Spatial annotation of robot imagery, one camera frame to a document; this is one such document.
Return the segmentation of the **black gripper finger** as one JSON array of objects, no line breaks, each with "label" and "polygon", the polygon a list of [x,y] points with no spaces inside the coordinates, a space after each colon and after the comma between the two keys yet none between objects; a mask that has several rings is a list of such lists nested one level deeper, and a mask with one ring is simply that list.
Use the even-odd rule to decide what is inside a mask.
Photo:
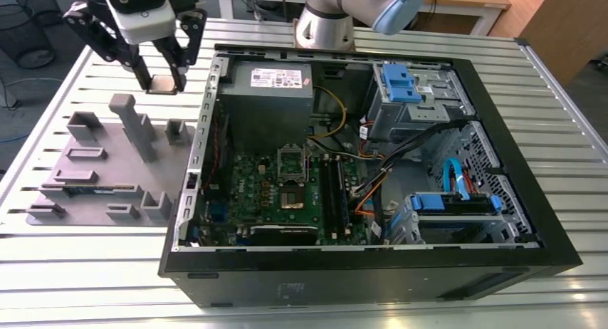
[{"label": "black gripper finger", "polygon": [[140,88],[147,90],[152,77],[139,45],[125,41],[108,6],[95,1],[76,1],[63,20],[96,54],[107,62],[119,61],[123,68],[135,74]]},{"label": "black gripper finger", "polygon": [[188,37],[187,46],[183,47],[175,35],[160,38],[155,41],[155,48],[163,55],[173,79],[173,89],[183,92],[187,84],[187,70],[196,64],[203,31],[207,23],[207,12],[203,9],[193,9],[179,15],[180,29]]}]

